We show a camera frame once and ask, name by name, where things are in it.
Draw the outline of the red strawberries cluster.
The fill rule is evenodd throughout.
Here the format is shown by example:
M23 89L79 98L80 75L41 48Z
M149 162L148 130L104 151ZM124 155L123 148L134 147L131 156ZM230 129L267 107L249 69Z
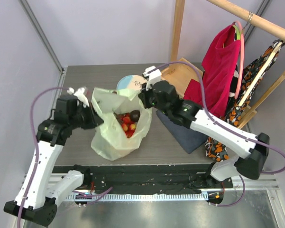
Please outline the red strawberries cluster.
M136 131L137 122L131 120L130 113L114 114L127 138L131 138Z

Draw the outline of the green avocado print plastic bag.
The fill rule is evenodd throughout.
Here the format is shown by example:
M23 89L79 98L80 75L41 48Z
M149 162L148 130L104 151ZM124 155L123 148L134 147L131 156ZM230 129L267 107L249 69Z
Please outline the green avocado print plastic bag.
M91 148L101 157L114 161L127 156L140 147L149 132L152 110L145 109L139 99L139 90L107 90L94 88L91 102L98 116L104 121L95 128ZM140 118L134 134L128 138L115 114L140 111Z

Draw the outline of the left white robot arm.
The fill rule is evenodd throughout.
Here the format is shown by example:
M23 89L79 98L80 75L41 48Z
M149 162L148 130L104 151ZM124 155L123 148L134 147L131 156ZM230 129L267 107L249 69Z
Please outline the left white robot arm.
M64 199L78 187L89 188L92 182L89 168L74 165L57 184L48 187L59 154L74 129L94 129L103 122L86 95L76 92L60 96L53 119L38 126L29 171L17 197L5 203L4 212L44 227L50 225Z

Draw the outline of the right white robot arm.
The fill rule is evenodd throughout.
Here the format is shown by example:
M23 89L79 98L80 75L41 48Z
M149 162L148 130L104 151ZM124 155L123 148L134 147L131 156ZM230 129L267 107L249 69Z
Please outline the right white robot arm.
M145 108L154 107L176 125L201 132L236 153L222 162L215 162L204 176L207 186L217 187L227 178L242 175L257 180L268 157L269 136L244 132L206 112L197 103L179 97L173 85L159 81L150 88L144 83L138 94Z

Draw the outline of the dark brown plum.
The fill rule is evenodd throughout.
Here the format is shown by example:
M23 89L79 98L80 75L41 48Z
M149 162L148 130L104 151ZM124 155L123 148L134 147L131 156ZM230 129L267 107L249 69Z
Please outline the dark brown plum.
M133 122L138 122L140 119L140 111L139 110L133 110L129 113L130 120Z

